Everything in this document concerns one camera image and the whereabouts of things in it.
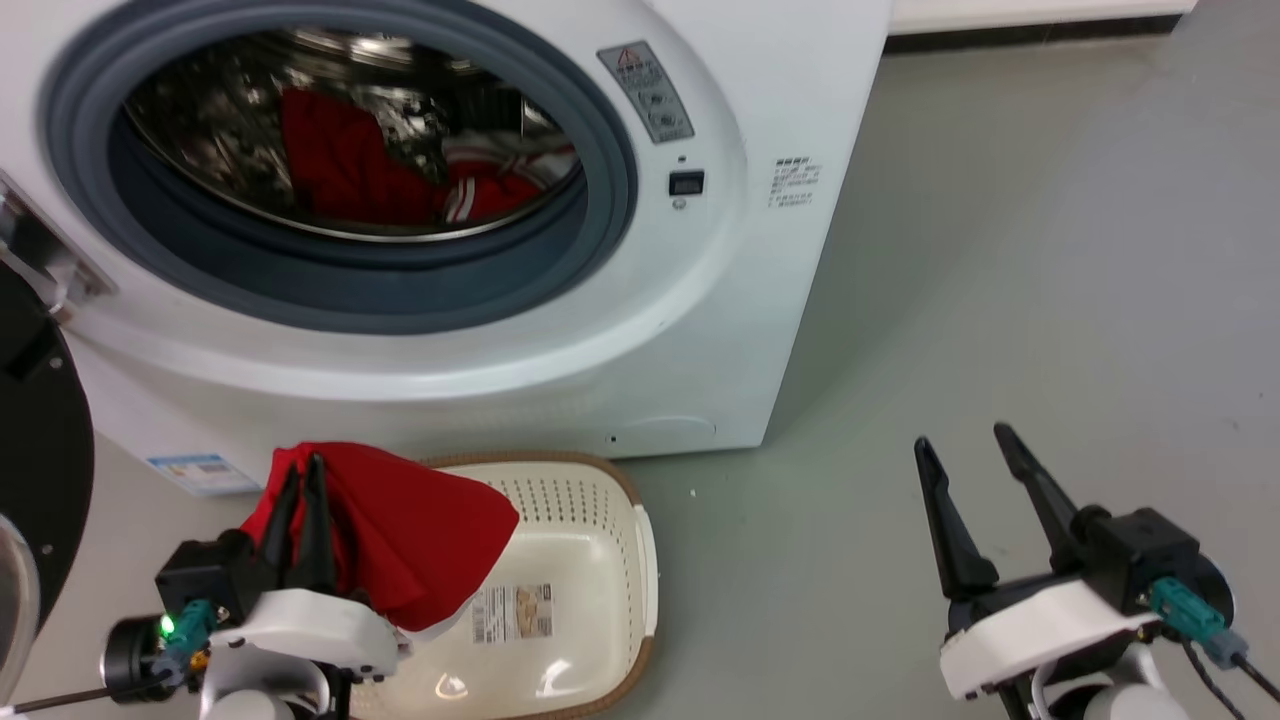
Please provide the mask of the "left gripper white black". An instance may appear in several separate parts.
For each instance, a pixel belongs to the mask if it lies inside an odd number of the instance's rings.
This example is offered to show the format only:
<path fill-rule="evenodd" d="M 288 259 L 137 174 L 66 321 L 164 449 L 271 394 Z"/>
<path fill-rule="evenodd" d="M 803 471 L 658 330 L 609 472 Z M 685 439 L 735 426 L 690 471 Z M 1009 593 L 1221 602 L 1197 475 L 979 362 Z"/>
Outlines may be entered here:
<path fill-rule="evenodd" d="M 173 696 L 186 691 L 204 705 L 347 705 L 357 685 L 384 682 L 410 657 L 410 639 L 388 620 L 332 593 L 338 571 L 319 454 L 305 468 L 303 520 L 289 568 L 298 495 L 300 474 L 289 465 L 259 555 L 246 533 L 227 530 L 182 543 L 157 573 L 161 614 L 175 616 L 196 600 L 218 614 L 218 628 Z"/>

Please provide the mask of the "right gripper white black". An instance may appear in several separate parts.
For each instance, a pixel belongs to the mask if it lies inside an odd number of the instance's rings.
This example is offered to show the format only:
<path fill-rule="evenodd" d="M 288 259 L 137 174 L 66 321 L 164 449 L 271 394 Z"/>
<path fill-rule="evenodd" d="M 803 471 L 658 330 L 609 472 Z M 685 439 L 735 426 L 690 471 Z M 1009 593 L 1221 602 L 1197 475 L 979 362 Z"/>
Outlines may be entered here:
<path fill-rule="evenodd" d="M 950 496 L 932 443 L 915 462 L 942 594 L 950 602 L 940 669 L 950 694 L 1002 701 L 1170 701 L 1151 644 L 1179 644 L 1149 607 L 1165 577 L 1190 587 L 1233 629 L 1234 598 L 1199 542 L 1153 509 L 1079 509 L 1007 423 L 995 438 L 1027 491 L 1051 571 L 1002 583 Z"/>

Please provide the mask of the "plain red garment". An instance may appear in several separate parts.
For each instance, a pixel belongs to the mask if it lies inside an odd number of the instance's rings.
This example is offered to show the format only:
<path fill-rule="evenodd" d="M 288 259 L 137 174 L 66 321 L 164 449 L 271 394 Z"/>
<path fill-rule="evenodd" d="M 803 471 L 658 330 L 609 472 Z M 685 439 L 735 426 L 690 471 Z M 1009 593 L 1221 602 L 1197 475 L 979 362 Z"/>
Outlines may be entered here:
<path fill-rule="evenodd" d="M 365 593 L 404 632 L 453 618 L 480 589 L 520 521 L 499 491 L 351 442 L 276 448 L 268 487 L 241 530 L 261 544 L 291 471 L 324 465 L 335 589 Z"/>

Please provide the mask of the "barcode sticker on basket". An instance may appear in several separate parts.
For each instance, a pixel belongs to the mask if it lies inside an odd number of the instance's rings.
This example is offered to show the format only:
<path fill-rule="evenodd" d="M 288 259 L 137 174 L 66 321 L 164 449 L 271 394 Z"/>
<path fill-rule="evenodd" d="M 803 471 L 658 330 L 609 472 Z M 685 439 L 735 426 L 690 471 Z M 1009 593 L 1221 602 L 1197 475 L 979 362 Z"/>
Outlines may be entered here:
<path fill-rule="evenodd" d="M 481 588 L 470 605 L 472 642 L 506 644 L 554 635 L 552 583 Z"/>

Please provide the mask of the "cream laundry basket brown rim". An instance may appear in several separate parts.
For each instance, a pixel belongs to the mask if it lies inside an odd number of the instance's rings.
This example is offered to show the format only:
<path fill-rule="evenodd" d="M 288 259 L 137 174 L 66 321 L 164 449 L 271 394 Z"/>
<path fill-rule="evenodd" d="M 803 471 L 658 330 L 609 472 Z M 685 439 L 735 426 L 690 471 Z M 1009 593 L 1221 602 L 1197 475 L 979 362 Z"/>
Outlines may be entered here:
<path fill-rule="evenodd" d="M 472 642 L 470 605 L 413 634 L 398 673 L 353 689 L 352 720 L 585 720 L 616 706 L 655 647 L 659 570 L 650 518 L 614 464 L 585 454 L 429 460 L 502 492 L 518 525 L 481 588 L 552 583 L 554 635 Z"/>

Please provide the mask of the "white front-load washing machine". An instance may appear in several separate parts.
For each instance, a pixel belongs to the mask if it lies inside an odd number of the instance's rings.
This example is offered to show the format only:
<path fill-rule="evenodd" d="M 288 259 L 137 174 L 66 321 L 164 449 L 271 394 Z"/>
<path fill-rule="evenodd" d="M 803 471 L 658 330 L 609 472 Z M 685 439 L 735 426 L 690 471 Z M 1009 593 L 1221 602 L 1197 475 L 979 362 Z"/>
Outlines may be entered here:
<path fill-rule="evenodd" d="M 588 278 L 506 319 L 428 334 L 320 332 L 224 309 L 115 250 L 63 188 L 44 95 L 70 41 L 129 0 L 0 0 L 0 170 L 116 284 L 58 322 L 95 429 L 147 457 L 218 454 L 261 486 L 275 448 L 349 441 L 411 459 L 604 457 L 654 416 L 769 424 L 890 29 L 893 0 L 467 0 L 534 32 L 612 101 L 634 145 L 623 240 Z M 646 41 L 695 137 L 653 143 L 596 51 Z M 774 161 L 823 165 L 768 208 Z M 672 199 L 672 170 L 703 169 Z"/>

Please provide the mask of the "blue white energy label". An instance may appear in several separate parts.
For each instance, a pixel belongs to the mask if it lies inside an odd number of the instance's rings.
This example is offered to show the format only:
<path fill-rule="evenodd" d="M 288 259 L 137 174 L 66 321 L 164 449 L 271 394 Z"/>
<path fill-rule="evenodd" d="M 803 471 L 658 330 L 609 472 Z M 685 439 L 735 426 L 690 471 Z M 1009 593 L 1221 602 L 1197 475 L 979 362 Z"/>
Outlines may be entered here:
<path fill-rule="evenodd" d="M 145 461 L 163 477 L 198 497 L 257 493 L 262 488 L 218 454 L 147 457 Z"/>

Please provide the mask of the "grey rubber door gasket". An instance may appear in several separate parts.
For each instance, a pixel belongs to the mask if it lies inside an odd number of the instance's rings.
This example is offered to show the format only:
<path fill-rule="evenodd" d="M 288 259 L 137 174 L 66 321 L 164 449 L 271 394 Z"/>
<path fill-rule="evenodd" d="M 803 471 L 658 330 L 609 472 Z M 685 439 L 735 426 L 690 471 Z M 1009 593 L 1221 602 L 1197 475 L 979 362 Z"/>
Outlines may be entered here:
<path fill-rule="evenodd" d="M 402 36 L 479 64 L 549 113 L 580 156 L 579 178 L 493 231 L 370 243 L 241 211 L 136 133 L 125 104 L 155 70 L 293 27 Z M 129 0 L 70 41 L 44 101 L 52 169 L 108 243 L 195 297 L 308 331 L 428 334 L 527 311 L 603 265 L 636 206 L 634 145 L 602 88 L 534 32 L 467 0 Z"/>

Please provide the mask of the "black round washer door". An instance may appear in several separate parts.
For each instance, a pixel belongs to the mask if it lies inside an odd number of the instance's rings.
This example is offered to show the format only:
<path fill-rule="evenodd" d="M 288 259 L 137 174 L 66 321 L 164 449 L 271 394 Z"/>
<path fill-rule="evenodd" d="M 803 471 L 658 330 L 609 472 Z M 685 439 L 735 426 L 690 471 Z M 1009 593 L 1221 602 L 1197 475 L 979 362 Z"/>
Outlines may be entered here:
<path fill-rule="evenodd" d="M 64 589 L 93 492 L 93 428 L 45 301 L 0 263 L 0 706 Z"/>

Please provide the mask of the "red garment with white stripes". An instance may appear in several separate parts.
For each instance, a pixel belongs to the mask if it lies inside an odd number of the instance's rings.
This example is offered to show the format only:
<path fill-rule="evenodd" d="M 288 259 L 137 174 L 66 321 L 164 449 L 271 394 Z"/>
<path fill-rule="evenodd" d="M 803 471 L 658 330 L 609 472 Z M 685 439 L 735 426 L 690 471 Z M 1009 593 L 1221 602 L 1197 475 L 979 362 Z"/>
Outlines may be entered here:
<path fill-rule="evenodd" d="M 282 132 L 300 205 L 321 219 L 429 227 L 493 222 L 549 193 L 579 165 L 562 135 L 465 131 L 444 138 L 443 179 L 394 159 L 375 115 L 303 88 L 282 96 Z"/>

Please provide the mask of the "metal door hinge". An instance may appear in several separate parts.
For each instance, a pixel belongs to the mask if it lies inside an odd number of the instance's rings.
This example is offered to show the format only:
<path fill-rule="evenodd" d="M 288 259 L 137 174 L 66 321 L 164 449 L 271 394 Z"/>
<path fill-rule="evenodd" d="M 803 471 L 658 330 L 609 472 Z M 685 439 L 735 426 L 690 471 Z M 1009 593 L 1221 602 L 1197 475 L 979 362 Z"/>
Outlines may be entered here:
<path fill-rule="evenodd" d="M 14 270 L 61 324 L 116 284 L 0 170 L 0 261 Z"/>

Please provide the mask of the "small text label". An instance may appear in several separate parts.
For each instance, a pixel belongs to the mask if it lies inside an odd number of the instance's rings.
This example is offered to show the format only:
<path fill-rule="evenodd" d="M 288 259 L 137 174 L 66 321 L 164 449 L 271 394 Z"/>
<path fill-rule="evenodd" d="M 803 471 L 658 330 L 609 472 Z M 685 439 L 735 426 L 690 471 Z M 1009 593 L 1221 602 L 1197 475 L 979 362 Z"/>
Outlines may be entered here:
<path fill-rule="evenodd" d="M 767 206 L 804 208 L 813 202 L 823 165 L 809 156 L 774 161 Z"/>

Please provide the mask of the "steel washer drum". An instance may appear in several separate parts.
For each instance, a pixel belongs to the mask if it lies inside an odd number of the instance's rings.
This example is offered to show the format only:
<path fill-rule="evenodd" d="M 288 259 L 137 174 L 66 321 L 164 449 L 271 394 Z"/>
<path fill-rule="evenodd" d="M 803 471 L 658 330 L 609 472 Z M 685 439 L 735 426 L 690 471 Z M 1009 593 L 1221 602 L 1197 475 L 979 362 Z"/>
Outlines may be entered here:
<path fill-rule="evenodd" d="M 402 36 L 320 27 L 201 47 L 155 70 L 131 94 L 125 111 L 150 150 L 205 193 L 278 225 L 349 241 L 430 243 L 480 234 L 541 210 L 581 172 L 577 154 L 568 178 L 493 222 L 401 227 L 321 219 L 300 205 L 291 184 L 282 132 L 287 88 L 370 111 L 394 159 L 430 181 L 444 177 L 444 138 L 465 131 L 570 141 L 522 91 L 466 58 Z"/>

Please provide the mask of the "black baseboard strip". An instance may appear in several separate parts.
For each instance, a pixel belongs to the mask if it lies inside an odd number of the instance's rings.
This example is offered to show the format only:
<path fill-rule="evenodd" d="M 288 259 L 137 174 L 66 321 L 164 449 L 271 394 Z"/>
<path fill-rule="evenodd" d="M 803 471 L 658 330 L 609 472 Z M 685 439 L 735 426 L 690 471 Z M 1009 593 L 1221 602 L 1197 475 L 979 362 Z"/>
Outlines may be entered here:
<path fill-rule="evenodd" d="M 1114 38 L 1155 37 L 1170 35 L 1181 18 L 1181 14 L 1167 14 L 893 35 L 884 41 L 883 54 L 886 56 L 920 55 L 995 47 L 1027 47 L 1046 44 L 1079 44 Z"/>

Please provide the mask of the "grey warning sticker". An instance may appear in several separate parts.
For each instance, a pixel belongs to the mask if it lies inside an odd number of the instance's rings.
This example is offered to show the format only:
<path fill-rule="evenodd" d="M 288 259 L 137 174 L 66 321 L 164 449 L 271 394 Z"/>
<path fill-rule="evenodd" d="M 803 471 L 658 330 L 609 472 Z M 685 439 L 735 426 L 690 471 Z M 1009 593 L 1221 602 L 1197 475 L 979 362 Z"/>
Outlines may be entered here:
<path fill-rule="evenodd" d="M 678 91 L 649 42 L 604 47 L 596 58 L 631 102 L 653 143 L 695 137 Z"/>

